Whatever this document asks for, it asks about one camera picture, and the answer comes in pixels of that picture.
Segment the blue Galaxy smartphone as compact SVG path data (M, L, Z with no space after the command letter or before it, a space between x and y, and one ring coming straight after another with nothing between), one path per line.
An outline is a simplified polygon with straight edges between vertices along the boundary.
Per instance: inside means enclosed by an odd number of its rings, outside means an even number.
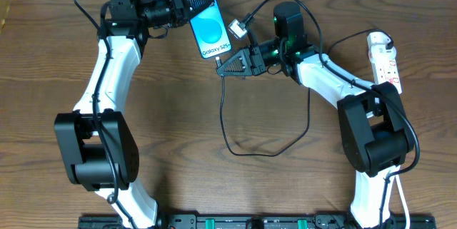
M231 50L231 42L217 0L192 18L190 25L203 59Z

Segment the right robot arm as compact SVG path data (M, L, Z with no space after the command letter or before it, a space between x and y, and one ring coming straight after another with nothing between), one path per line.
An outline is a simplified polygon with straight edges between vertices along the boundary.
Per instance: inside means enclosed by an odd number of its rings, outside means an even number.
M408 153L419 156L418 136L406 117L395 72L396 50L385 31L366 31L373 81L345 71L330 59L322 44L308 41L303 15L308 8L297 0L284 0L273 10L275 37L260 43L250 30L253 14L232 21L228 29L249 45L219 62L217 73L258 76L272 66L297 84L328 101L338 112L343 151L356 170L356 187L350 207L352 228L386 228L392 221L388 202L400 174L410 171Z

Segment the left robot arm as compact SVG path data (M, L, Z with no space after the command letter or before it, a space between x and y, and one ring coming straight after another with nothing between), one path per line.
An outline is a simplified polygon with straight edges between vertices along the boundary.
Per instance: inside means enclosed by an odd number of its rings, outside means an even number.
M94 21L99 54L83 96L54 131L69 181L104 198L125 228L166 228L139 180L139 150L124 118L151 29L178 28L216 0L108 0Z

